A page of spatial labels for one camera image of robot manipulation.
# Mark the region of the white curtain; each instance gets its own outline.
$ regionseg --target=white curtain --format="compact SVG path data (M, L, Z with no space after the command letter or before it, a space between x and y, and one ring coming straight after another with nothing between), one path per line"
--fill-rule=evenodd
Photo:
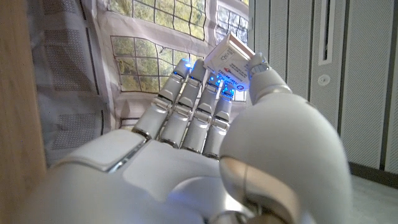
M240 0L28 0L28 8L49 165L134 125L181 58L206 57L228 32L248 41ZM247 98L234 97L233 118Z

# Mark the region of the robotic hand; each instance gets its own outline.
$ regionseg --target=robotic hand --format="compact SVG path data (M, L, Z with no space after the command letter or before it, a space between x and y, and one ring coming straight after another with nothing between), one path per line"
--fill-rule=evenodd
M14 223L348 222L336 131L261 54L249 63L254 106L231 127L232 87L215 106L220 80L210 74L194 110L206 70L202 60L190 67L178 63L132 132L105 134L50 169Z

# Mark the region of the round button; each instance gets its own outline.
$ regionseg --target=round button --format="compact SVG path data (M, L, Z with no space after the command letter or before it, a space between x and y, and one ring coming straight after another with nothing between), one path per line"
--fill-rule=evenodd
M327 85L327 84L329 84L330 83L330 76L328 76L328 75L321 75L321 76L319 76L319 78L318 78L318 84L320 85L320 86L325 86L325 85Z

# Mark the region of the white box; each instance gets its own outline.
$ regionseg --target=white box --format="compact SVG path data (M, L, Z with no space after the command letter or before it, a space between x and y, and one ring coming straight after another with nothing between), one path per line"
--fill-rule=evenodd
M248 62L254 52L228 34L205 58L205 67L238 91L249 88Z

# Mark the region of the floor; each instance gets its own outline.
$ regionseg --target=floor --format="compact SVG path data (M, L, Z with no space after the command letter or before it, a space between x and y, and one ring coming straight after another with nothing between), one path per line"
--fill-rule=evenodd
M398 190L353 176L352 224L398 224Z

